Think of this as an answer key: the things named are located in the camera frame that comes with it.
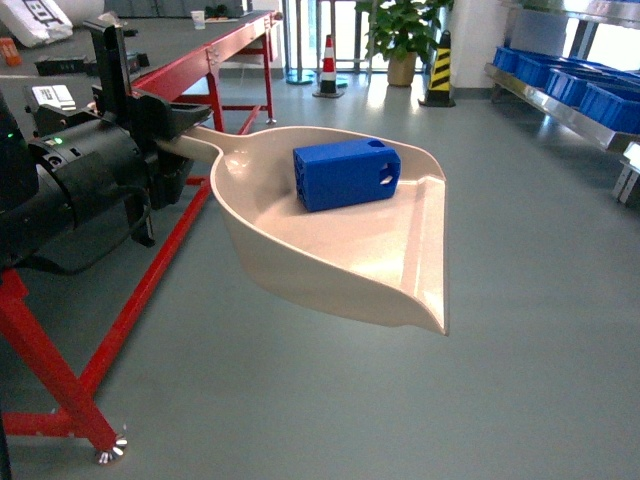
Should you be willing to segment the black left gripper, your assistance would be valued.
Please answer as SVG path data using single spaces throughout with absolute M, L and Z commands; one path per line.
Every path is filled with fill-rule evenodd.
M 39 105 L 36 132 L 27 143 L 27 245 L 55 238 L 123 205 L 125 237 L 153 245 L 152 211 L 178 202 L 194 161 L 160 151 L 204 122 L 203 104 L 170 103 L 137 92 L 128 97 L 128 120 L 117 123 L 98 108 L 76 111 Z

